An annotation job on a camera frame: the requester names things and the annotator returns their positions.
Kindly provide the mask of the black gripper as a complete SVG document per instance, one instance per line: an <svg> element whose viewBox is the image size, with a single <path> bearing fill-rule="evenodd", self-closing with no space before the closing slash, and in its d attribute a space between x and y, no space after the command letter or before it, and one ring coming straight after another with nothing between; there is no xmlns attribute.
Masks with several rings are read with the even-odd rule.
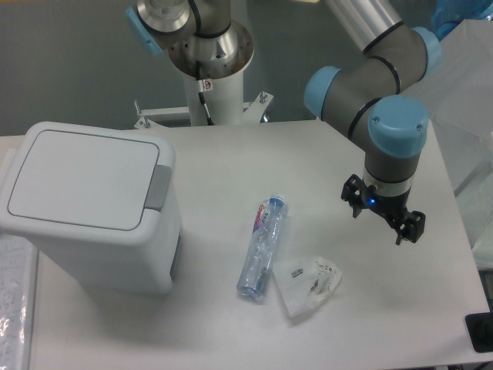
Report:
<svg viewBox="0 0 493 370"><path fill-rule="evenodd" d="M352 174L343 185L341 199L352 209L352 217L357 218L362 210L368 209L386 220L397 233L396 245L402 241L416 243L424 233L426 216L420 211L409 212L407 199L411 190L395 197L381 196L374 187L366 187L356 174Z"/></svg>

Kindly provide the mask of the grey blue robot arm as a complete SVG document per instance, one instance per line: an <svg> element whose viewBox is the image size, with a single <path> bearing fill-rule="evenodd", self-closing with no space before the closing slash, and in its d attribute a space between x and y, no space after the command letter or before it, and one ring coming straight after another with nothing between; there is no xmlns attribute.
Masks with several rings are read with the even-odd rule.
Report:
<svg viewBox="0 0 493 370"><path fill-rule="evenodd" d="M368 209L416 242L425 215L407 199L428 131L428 113L403 91L441 61L438 38L407 27L387 1L332 1L331 11L364 55L360 68L323 67L309 79L304 105L364 151L364 173L341 197L354 215ZM243 73L253 58L250 33L233 20L228 1L138 1L126 10L145 50L166 52L181 72L194 126L245 123Z"/></svg>

